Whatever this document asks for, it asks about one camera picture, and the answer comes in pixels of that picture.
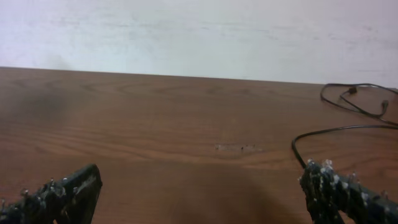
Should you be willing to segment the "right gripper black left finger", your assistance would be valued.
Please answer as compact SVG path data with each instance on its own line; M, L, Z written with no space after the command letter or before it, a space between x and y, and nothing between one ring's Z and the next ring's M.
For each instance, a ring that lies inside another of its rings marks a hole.
M21 190L21 199L1 202L1 224L91 223L103 186L100 170L89 164L34 193Z

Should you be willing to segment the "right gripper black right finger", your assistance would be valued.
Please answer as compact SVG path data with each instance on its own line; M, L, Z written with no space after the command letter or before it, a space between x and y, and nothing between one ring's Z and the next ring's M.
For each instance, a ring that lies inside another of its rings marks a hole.
M397 224L397 203L355 182L354 177L337 174L330 160L325 164L308 160L299 182L312 222L344 223L340 215L344 213L355 223Z

